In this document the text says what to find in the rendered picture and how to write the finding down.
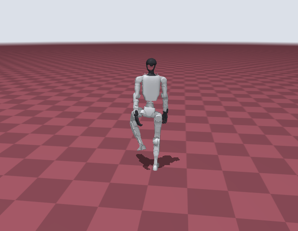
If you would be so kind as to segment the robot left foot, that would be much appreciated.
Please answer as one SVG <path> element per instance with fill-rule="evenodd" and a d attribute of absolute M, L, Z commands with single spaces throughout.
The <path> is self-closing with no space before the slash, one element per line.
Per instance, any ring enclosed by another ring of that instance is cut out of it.
<path fill-rule="evenodd" d="M 137 151 L 145 150 L 145 149 L 146 149 L 145 145 L 141 145 L 141 146 L 137 149 Z"/>

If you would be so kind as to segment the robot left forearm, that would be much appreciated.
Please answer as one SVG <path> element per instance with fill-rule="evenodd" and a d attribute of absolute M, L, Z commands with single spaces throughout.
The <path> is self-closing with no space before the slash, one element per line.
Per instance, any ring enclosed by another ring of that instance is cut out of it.
<path fill-rule="evenodd" d="M 133 114 L 135 114 L 135 110 L 137 110 L 138 111 L 138 102 L 139 102 L 139 100 L 138 99 L 136 99 L 136 95 L 135 95 L 135 93 L 133 94 Z"/>

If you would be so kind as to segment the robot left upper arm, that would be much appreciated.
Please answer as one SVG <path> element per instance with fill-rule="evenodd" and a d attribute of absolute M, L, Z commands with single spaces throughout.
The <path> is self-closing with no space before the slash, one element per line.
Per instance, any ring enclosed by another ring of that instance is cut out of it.
<path fill-rule="evenodd" d="M 135 79 L 135 95 L 136 99 L 140 98 L 140 83 L 142 82 L 143 76 L 136 77 Z"/>

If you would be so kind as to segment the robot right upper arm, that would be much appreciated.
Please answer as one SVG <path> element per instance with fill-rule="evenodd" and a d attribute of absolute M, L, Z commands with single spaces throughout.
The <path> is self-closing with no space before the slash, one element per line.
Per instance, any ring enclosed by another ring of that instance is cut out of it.
<path fill-rule="evenodd" d="M 161 89 L 162 89 L 161 97 L 167 98 L 167 79 L 161 76 L 160 78 L 161 78 Z"/>

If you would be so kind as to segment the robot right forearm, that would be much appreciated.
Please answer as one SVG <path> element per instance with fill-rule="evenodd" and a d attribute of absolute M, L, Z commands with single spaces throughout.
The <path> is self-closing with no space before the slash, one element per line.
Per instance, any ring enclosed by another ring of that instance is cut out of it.
<path fill-rule="evenodd" d="M 168 109 L 168 97 L 167 98 L 163 98 L 163 111 L 166 112 L 166 110 Z"/>

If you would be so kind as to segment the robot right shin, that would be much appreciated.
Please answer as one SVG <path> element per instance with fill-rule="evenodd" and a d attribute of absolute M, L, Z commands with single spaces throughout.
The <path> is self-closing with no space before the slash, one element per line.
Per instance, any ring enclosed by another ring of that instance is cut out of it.
<path fill-rule="evenodd" d="M 160 138 L 158 138 L 158 145 L 153 146 L 153 154 L 154 154 L 154 165 L 157 165 L 158 162 L 158 155 L 159 155 L 159 151 L 160 151 Z"/>

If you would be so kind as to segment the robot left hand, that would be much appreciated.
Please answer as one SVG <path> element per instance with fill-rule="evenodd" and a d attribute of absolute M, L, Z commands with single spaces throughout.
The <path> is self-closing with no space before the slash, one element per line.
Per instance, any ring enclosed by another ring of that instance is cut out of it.
<path fill-rule="evenodd" d="M 138 111 L 137 110 L 135 110 L 135 114 L 134 114 L 134 116 L 135 116 L 135 121 L 136 121 L 136 123 L 137 123 L 137 125 L 139 125 L 139 126 L 142 126 L 143 124 L 140 124 L 140 122 L 139 122 L 139 119 L 138 119 Z"/>

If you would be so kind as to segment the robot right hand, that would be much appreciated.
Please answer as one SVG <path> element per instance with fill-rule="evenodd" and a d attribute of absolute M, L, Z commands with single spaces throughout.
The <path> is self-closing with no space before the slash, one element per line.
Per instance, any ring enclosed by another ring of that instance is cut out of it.
<path fill-rule="evenodd" d="M 167 113 L 168 113 L 168 109 L 166 110 L 166 112 L 163 111 L 163 114 L 162 114 L 162 124 L 166 123 L 167 122 Z"/>

